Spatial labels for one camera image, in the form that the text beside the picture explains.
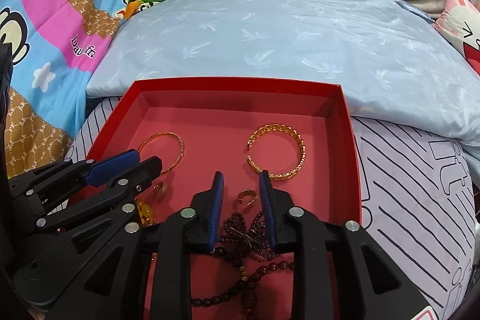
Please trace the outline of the red shallow tray box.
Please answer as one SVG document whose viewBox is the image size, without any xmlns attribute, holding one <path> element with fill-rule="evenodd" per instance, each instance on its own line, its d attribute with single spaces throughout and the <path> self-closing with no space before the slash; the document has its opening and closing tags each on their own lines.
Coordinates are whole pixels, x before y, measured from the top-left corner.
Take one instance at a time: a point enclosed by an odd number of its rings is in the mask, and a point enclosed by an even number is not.
<svg viewBox="0 0 480 320">
<path fill-rule="evenodd" d="M 136 81 L 89 151 L 102 160 L 127 149 L 171 166 L 166 198 L 155 208 L 165 220 L 195 193 L 224 176 L 224 217 L 237 196 L 257 190 L 251 163 L 275 174 L 298 207 L 342 225 L 360 221 L 360 178 L 352 124 L 337 85 L 288 79 L 190 77 Z"/>
</svg>

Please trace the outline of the white pink bunny cushion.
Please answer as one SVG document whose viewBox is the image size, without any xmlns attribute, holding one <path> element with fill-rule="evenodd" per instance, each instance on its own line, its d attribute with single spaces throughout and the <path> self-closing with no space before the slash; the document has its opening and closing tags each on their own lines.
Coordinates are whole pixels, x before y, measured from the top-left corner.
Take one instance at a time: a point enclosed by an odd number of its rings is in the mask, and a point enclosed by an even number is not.
<svg viewBox="0 0 480 320">
<path fill-rule="evenodd" d="M 480 13 L 469 0 L 446 0 L 433 28 L 447 40 L 479 74 Z"/>
</svg>

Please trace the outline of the wide gold cuff bangle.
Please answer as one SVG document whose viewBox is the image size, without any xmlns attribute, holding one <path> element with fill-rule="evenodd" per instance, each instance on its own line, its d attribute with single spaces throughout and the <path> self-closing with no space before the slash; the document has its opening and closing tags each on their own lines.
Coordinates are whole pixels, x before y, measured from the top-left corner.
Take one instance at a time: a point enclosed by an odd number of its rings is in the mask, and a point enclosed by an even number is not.
<svg viewBox="0 0 480 320">
<path fill-rule="evenodd" d="M 295 177 L 304 167 L 307 147 L 301 134 L 286 124 L 264 124 L 247 140 L 247 164 L 256 174 L 268 171 L 272 181 Z"/>
</svg>

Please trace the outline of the thin gold bangle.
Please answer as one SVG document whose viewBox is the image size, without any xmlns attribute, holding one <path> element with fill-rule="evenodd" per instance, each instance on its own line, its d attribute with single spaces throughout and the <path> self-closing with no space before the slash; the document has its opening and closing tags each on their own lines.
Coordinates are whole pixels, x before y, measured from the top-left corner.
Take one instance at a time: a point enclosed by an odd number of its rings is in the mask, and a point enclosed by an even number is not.
<svg viewBox="0 0 480 320">
<path fill-rule="evenodd" d="M 185 142 L 176 132 L 161 131 L 145 138 L 137 148 L 142 157 L 158 155 L 162 160 L 161 175 L 173 171 L 185 156 Z"/>
</svg>

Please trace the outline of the colourful monkey cartoon blanket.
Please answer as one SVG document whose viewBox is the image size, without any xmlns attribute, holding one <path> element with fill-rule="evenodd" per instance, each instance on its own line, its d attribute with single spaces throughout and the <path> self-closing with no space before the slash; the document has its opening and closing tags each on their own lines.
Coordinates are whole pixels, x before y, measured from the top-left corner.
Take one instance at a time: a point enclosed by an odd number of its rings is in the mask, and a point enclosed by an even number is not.
<svg viewBox="0 0 480 320">
<path fill-rule="evenodd" d="M 11 177 L 62 159 L 86 119 L 86 86 L 133 0 L 1 0 L 12 47 L 5 129 Z"/>
</svg>

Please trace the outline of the grey striped bed cover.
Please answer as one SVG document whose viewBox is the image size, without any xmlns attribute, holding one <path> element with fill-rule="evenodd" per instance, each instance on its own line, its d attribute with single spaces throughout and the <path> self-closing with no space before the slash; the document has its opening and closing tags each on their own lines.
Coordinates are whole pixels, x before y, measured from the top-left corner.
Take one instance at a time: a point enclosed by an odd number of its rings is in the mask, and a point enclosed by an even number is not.
<svg viewBox="0 0 480 320">
<path fill-rule="evenodd" d="M 464 150 L 462 139 L 478 134 L 459 106 L 405 107 L 385 99 L 350 104 L 360 172 L 362 222 L 388 252 L 440 319 L 461 305 L 473 267 L 476 220 L 473 182 L 479 162 Z M 226 175 L 235 185 L 252 186 L 258 177 L 246 158 L 247 139 L 258 127 L 286 121 L 307 144 L 304 179 L 321 160 L 313 139 L 326 122 L 306 115 L 219 110 L 212 124 L 192 118 L 181 126 L 161 111 L 142 131 L 130 115 L 115 138 L 123 151 L 140 145 L 154 132 L 176 132 L 186 144 L 188 160 L 208 149 L 230 159 Z"/>
</svg>

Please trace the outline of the light blue pillow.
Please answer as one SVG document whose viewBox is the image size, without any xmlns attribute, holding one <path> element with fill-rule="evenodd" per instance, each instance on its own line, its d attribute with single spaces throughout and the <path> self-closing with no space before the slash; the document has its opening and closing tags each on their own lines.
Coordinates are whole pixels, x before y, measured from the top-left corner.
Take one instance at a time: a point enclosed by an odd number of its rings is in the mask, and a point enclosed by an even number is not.
<svg viewBox="0 0 480 320">
<path fill-rule="evenodd" d="M 162 1 L 120 27 L 86 92 L 191 76 L 337 84 L 353 115 L 455 138 L 479 155 L 479 77 L 405 1 Z"/>
</svg>

